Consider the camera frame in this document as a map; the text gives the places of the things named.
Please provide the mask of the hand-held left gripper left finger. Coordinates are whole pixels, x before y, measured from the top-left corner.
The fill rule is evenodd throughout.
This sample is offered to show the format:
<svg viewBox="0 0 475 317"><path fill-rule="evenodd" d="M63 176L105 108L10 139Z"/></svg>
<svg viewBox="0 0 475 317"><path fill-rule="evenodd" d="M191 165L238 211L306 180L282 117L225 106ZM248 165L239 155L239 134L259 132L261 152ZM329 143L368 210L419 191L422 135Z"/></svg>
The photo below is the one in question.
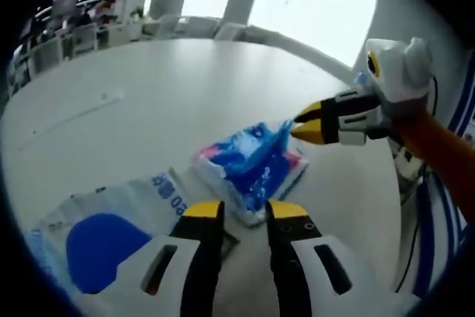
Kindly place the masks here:
<svg viewBox="0 0 475 317"><path fill-rule="evenodd" d="M224 204L191 205L151 237L116 215L79 225L82 316L211 316L221 268Z"/></svg>

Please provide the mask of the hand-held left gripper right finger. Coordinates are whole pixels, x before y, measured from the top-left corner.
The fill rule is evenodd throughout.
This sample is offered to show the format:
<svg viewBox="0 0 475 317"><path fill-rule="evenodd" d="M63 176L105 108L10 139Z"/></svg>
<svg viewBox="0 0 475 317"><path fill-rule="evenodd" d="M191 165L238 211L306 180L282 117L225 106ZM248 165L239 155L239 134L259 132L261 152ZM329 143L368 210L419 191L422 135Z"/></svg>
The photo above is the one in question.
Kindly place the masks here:
<svg viewBox="0 0 475 317"><path fill-rule="evenodd" d="M372 267L298 204L266 204L270 265L281 316L408 316L412 293L383 285Z"/></svg>

